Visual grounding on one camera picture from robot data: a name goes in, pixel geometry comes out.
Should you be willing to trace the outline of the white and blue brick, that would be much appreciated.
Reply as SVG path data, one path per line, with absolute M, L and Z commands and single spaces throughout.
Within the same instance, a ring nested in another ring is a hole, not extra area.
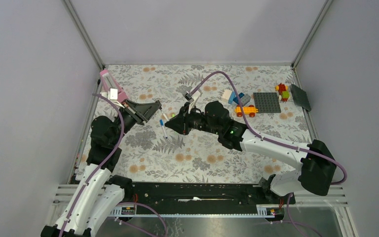
M 232 104 L 235 97 L 236 93 L 234 91 L 226 89 L 221 95 L 221 101 L 225 104 Z

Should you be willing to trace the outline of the white pen dark tip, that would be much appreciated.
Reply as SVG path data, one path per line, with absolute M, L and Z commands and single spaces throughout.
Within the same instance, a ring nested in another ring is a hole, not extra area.
M 162 132 L 163 132 L 163 136 L 165 139 L 168 138 L 168 134 L 166 132 L 166 129 L 165 129 L 165 126 L 164 126 L 164 122 L 162 119 L 159 120 L 159 123 L 160 123 L 160 126 L 161 126 L 161 129 L 162 129 Z

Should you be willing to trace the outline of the floral table mat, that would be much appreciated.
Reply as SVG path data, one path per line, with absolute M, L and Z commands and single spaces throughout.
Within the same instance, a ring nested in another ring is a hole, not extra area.
M 276 85 L 294 83 L 289 66 L 214 66 L 214 65 L 109 65 L 108 71 L 132 101 L 159 100 L 168 118 L 185 103 L 183 94 L 204 78 L 203 109 L 221 99 L 234 84 L 239 92 L 273 92 Z M 144 125 L 135 125 L 123 138 L 114 174 L 134 181 L 190 183 L 257 183 L 272 174 L 283 174 L 291 166 L 274 158 L 228 150 L 217 136 L 193 130 L 184 136 L 166 128 L 165 139 L 159 123 L 161 111 Z

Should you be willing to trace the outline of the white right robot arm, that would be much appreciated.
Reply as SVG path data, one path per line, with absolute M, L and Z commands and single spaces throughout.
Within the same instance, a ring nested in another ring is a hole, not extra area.
M 295 143 L 255 131 L 232 119 L 218 101 L 208 103 L 203 112 L 185 103 L 165 126 L 181 135 L 188 135 L 193 129 L 216 134 L 218 142 L 229 150 L 264 155 L 294 168 L 264 180 L 263 196 L 269 203 L 302 190 L 326 196 L 332 184 L 336 164 L 324 142 L 315 139 L 310 144 Z

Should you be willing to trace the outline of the grey toy brick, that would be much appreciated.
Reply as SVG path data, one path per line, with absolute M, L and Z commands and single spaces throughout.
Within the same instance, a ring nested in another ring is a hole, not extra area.
M 248 104 L 251 100 L 251 96 L 244 94 L 243 96 L 240 97 L 240 104 L 242 107 L 244 107 L 246 104 Z

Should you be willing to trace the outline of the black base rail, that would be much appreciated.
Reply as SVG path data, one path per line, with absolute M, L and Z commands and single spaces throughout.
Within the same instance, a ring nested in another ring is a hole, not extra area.
M 209 184 L 209 183 L 155 183 L 134 182 L 131 193 L 120 205 L 146 207 L 154 211 L 156 206 L 178 206 L 179 203 L 200 203 L 202 206 L 257 205 L 279 208 L 295 204 L 294 197 L 279 197 L 259 185 Z

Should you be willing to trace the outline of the dark grey lego plate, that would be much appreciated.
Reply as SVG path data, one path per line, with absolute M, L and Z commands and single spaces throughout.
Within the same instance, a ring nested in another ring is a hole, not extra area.
M 292 94 L 293 101 L 296 105 L 302 107 L 306 111 L 311 111 L 311 105 L 307 97 L 307 93 L 296 86 L 295 84 L 291 84 L 290 91 Z

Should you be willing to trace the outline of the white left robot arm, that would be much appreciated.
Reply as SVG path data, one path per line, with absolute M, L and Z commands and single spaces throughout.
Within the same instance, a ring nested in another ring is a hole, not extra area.
M 115 107 L 117 116 L 98 116 L 91 123 L 91 148 L 80 183 L 54 225 L 44 226 L 42 237 L 94 237 L 114 207 L 133 198 L 130 178 L 113 175 L 125 134 L 143 125 L 161 108 L 161 103 L 139 104 L 130 100 Z

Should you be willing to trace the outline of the pink metronome box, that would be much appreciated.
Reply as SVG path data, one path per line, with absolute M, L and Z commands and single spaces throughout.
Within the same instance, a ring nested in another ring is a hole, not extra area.
M 118 90 L 118 102 L 123 103 L 129 99 L 124 89 L 117 83 L 108 70 L 102 70 L 100 72 L 100 80 L 103 87 L 102 92 L 107 92 L 109 88 L 115 88 Z

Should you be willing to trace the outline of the red yellow green brick stack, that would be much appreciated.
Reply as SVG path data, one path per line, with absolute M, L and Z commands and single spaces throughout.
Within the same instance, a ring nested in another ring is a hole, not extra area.
M 283 83 L 275 86 L 275 91 L 278 93 L 278 99 L 282 102 L 287 102 L 290 98 L 289 87 Z

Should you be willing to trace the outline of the orange toy car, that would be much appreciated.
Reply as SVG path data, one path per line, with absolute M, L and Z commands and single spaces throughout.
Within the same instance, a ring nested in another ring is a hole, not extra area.
M 234 112 L 236 113 L 237 117 L 243 117 L 243 115 L 248 115 L 249 117 L 253 118 L 256 116 L 257 113 L 259 113 L 259 109 L 256 108 L 254 105 L 244 107 L 240 107 L 239 105 L 237 105 L 234 109 Z

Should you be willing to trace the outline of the grey lego baseplate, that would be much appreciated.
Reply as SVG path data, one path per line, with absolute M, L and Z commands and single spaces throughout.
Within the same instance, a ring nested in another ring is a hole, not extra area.
M 281 113 L 281 108 L 276 92 L 255 92 L 253 93 L 255 107 L 259 113 L 274 114 Z

